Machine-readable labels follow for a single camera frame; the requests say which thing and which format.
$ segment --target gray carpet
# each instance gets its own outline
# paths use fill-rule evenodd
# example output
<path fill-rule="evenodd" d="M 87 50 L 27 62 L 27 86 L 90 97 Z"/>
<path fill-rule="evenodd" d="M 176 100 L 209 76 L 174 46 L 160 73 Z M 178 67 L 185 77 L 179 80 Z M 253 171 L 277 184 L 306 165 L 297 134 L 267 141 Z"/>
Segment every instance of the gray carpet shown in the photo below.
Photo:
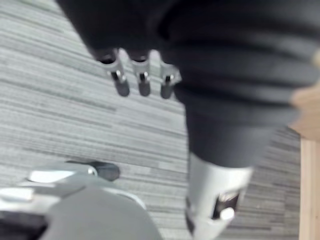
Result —
<path fill-rule="evenodd" d="M 117 183 L 146 202 L 163 237 L 190 239 L 184 110 L 160 98 L 152 59 L 152 95 L 138 94 L 124 56 L 131 94 L 119 97 L 52 0 L 1 0 L 0 186 L 46 163 L 117 163 Z M 278 131 L 221 239 L 298 239 L 299 155 L 299 136 Z"/>

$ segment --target wooden panel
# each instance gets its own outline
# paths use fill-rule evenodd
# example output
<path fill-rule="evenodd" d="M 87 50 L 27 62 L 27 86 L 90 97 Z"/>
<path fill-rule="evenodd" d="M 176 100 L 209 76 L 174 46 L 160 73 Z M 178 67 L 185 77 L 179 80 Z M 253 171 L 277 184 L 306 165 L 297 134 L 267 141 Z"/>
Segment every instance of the wooden panel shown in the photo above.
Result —
<path fill-rule="evenodd" d="M 291 127 L 307 139 L 320 140 L 320 81 L 297 91 L 292 101 L 301 109 L 301 117 Z"/>
<path fill-rule="evenodd" d="M 301 140 L 300 240 L 320 240 L 320 143 Z"/>

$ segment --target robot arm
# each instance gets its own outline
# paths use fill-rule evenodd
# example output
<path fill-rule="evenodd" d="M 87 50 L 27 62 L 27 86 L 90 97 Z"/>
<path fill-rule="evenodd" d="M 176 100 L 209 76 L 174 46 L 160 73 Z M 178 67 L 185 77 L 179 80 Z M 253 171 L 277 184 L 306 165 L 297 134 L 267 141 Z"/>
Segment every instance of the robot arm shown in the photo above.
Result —
<path fill-rule="evenodd" d="M 297 116 L 292 93 L 319 79 L 320 2 L 57 2 L 121 96 L 130 87 L 118 48 L 128 52 L 143 96 L 150 93 L 146 52 L 161 53 L 163 98 L 179 69 L 174 93 L 189 140 L 186 221 L 195 240 L 214 239 L 234 217 L 273 131 Z"/>
<path fill-rule="evenodd" d="M 118 188 L 111 163 L 36 167 L 0 189 L 2 240 L 162 240 L 144 203 Z"/>

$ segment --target black fabric sleeve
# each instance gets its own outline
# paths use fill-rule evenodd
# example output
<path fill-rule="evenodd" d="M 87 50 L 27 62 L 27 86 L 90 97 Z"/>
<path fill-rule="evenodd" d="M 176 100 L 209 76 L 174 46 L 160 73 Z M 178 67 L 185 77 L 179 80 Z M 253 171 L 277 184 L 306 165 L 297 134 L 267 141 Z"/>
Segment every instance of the black fabric sleeve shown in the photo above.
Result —
<path fill-rule="evenodd" d="M 298 116 L 291 95 L 314 84 L 320 2 L 180 2 L 161 26 L 179 67 L 189 149 L 213 164 L 255 164 L 274 130 Z"/>
<path fill-rule="evenodd" d="M 292 93 L 319 70 L 319 0 L 57 0 L 99 60 L 104 49 L 157 49 L 176 65 L 189 149 L 248 167 L 298 111 Z"/>

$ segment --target robotic finger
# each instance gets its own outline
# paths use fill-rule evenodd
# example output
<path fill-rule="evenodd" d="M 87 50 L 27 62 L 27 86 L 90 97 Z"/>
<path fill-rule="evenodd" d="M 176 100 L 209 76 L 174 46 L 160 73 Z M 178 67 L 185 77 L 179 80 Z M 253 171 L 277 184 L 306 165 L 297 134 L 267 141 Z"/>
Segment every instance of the robotic finger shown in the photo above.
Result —
<path fill-rule="evenodd" d="M 127 97 L 130 93 L 130 88 L 119 58 L 119 50 L 116 48 L 109 49 L 100 62 L 103 64 L 103 69 L 107 76 L 112 78 L 118 94 L 122 97 Z"/>
<path fill-rule="evenodd" d="M 147 97 L 151 93 L 149 51 L 127 50 L 126 52 L 131 59 L 133 71 L 138 81 L 140 95 Z"/>
<path fill-rule="evenodd" d="M 164 61 L 160 62 L 160 76 L 162 78 L 160 94 L 163 99 L 171 97 L 177 80 L 177 74 L 178 69 L 174 65 L 165 63 Z"/>

